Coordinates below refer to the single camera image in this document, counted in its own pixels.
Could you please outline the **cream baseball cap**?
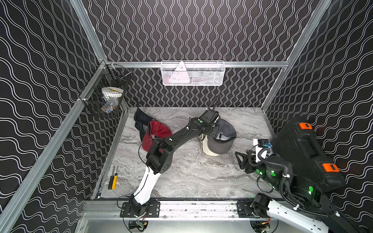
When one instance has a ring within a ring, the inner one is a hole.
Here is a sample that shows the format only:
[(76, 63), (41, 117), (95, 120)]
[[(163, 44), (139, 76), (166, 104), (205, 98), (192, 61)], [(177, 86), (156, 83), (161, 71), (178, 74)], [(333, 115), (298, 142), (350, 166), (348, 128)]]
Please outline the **cream baseball cap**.
[(208, 146), (208, 137), (207, 137), (207, 135), (201, 134), (197, 138), (200, 141), (202, 150), (203, 150), (203, 152), (206, 155), (208, 155), (208, 156), (219, 156), (220, 155), (220, 154), (214, 153), (213, 151), (210, 150), (210, 148)]

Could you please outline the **red baseball cap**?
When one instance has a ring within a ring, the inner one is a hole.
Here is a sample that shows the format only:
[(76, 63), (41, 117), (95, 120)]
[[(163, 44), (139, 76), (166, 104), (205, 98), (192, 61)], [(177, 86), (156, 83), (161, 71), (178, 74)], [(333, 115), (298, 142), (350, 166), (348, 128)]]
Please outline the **red baseball cap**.
[(172, 131), (163, 123), (156, 120), (151, 120), (145, 125), (146, 129), (140, 132), (142, 140), (142, 148), (148, 152), (152, 146), (152, 139), (155, 137), (165, 138), (172, 135)]

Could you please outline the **navy baseball cap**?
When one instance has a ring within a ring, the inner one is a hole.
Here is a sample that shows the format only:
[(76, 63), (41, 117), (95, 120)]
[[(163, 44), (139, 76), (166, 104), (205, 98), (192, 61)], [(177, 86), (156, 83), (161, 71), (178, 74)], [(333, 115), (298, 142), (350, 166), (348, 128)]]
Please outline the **navy baseball cap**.
[(139, 107), (134, 114), (135, 128), (139, 131), (141, 141), (144, 140), (148, 130), (151, 128), (151, 121), (154, 118), (144, 113)]

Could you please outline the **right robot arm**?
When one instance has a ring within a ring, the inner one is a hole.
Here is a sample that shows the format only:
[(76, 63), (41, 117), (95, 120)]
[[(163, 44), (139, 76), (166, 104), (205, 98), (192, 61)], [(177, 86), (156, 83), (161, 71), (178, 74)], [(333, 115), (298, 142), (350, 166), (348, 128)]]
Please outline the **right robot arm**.
[(309, 233), (363, 233), (325, 195), (321, 187), (309, 178), (293, 172), (292, 163), (272, 154), (259, 156), (255, 162), (252, 150), (235, 152), (241, 169), (255, 173), (271, 187), (261, 191), (251, 202), (251, 213), (243, 217), (276, 218)]

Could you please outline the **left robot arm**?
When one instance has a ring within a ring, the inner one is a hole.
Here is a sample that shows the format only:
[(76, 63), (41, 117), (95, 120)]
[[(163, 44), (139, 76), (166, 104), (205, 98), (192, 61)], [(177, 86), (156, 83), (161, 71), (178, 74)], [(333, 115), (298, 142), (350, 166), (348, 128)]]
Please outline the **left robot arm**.
[(146, 155), (145, 173), (138, 189), (129, 197), (130, 213), (141, 217), (146, 212), (151, 192), (160, 177), (172, 165), (175, 151), (200, 135), (212, 135), (218, 130), (220, 115), (216, 108), (221, 94), (217, 95), (199, 117), (190, 118), (186, 127), (166, 138), (151, 138), (152, 145)]

